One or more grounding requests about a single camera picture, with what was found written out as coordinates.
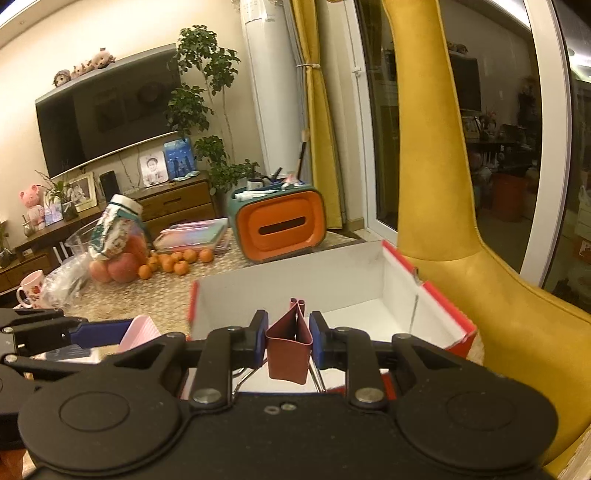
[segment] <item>white door frame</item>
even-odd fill
[[[357,10],[354,0],[343,0],[342,3],[345,8],[345,28],[348,28],[346,36],[350,38],[350,42],[347,42],[347,51],[355,91],[355,113],[357,116],[359,158],[361,161],[363,218],[366,228],[396,245],[398,243],[398,232],[378,220],[374,126]]]
[[[542,93],[540,185],[520,275],[542,286],[560,234],[569,183],[572,115],[570,68],[551,0],[525,0]]]
[[[363,187],[364,218],[369,230],[397,244],[398,232],[377,218],[376,170],[371,100],[361,29],[354,0],[343,0],[347,45],[358,118],[359,156]],[[530,240],[520,275],[541,286],[558,240],[569,178],[571,103],[569,67],[563,39],[551,0],[525,0],[530,18],[542,96],[542,155],[540,184]]]

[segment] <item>metal screw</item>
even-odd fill
[[[222,398],[222,394],[215,388],[200,388],[193,394],[193,400],[197,403],[209,405],[215,403]]]
[[[297,409],[297,405],[294,403],[282,403],[281,409],[283,411],[294,411]]]
[[[269,415],[279,415],[281,413],[281,409],[279,407],[276,407],[275,405],[267,405],[262,410],[263,412],[268,413]]]
[[[384,392],[372,387],[360,388],[355,392],[355,398],[362,403],[377,403],[384,399]]]

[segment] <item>black speaker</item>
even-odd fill
[[[107,171],[103,173],[100,177],[100,185],[103,187],[103,193],[105,194],[105,200],[108,202],[111,200],[112,196],[121,193],[119,190],[119,184],[117,183],[117,176],[115,175],[115,171]]]

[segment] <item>wooden drawer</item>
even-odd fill
[[[10,285],[8,275],[5,273],[0,273],[0,293],[5,290],[9,290],[10,288],[12,288],[12,285]]]
[[[35,270],[43,270],[44,274],[48,274],[51,271],[51,264],[47,255],[33,258],[27,262],[21,263],[14,268],[11,268],[6,272],[8,281],[11,287],[20,285],[21,280],[25,278],[29,273],[33,273]]]
[[[182,212],[171,213],[170,215],[150,220],[145,224],[148,232],[152,235],[152,239],[156,240],[156,237],[162,230],[175,223],[198,222],[200,220],[211,220],[215,217],[216,212],[213,209],[213,204],[208,203],[207,205],[189,208]]]
[[[211,203],[209,185],[206,181],[165,192],[160,195],[140,200],[144,207],[142,220],[148,222],[155,218],[182,212],[193,207]]]

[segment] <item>pink teddy bear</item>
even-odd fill
[[[21,201],[24,206],[28,208],[27,219],[31,221],[33,226],[36,226],[38,230],[45,228],[45,210],[40,204],[41,202],[41,190],[39,185],[31,185],[27,190],[21,192]]]

